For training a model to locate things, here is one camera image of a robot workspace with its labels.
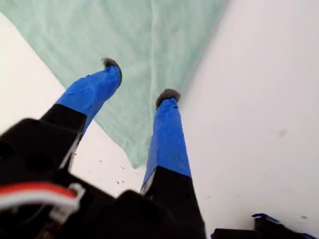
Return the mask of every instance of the green cloth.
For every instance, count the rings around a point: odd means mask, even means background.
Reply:
[[[157,96],[165,88],[183,92],[224,5],[223,0],[0,0],[0,11],[65,87],[100,71],[103,57],[118,62],[122,85],[95,120],[138,167],[147,159]]]

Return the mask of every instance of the blue object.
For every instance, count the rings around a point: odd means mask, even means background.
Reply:
[[[60,104],[87,116],[83,133],[106,100],[121,82],[120,69],[110,66],[103,71],[80,78],[58,99]]]
[[[191,177],[181,118],[173,98],[163,100],[156,111],[143,185],[157,166]]]

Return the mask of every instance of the white floor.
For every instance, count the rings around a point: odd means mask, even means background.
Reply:
[[[210,233],[251,229],[250,216],[263,212],[319,237],[318,8],[317,0],[231,1],[181,102]],[[63,88],[3,16],[0,34],[4,131],[21,118],[40,117]],[[144,170],[133,170],[96,123],[72,168],[115,196],[138,191]]]

